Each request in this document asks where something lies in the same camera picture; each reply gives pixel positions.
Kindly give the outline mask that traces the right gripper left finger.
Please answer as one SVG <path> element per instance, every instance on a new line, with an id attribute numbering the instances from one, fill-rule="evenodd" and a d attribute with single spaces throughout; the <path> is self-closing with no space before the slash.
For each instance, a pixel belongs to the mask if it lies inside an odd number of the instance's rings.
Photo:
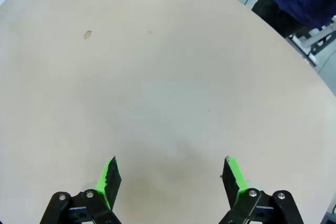
<path id="1" fill-rule="evenodd" d="M 115 157 L 107 161 L 96 187 L 71 196 L 65 191 L 52 195 L 41 223 L 120 223 L 113 206 L 122 178 Z"/>

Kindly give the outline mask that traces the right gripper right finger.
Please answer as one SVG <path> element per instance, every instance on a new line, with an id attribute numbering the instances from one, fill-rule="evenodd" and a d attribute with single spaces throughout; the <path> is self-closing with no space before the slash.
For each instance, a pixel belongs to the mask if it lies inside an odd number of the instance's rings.
<path id="1" fill-rule="evenodd" d="M 303 223 L 289 191 L 278 190 L 268 195 L 262 190 L 248 187 L 234 158 L 225 157 L 221 178 L 230 210 L 220 223 Z"/>

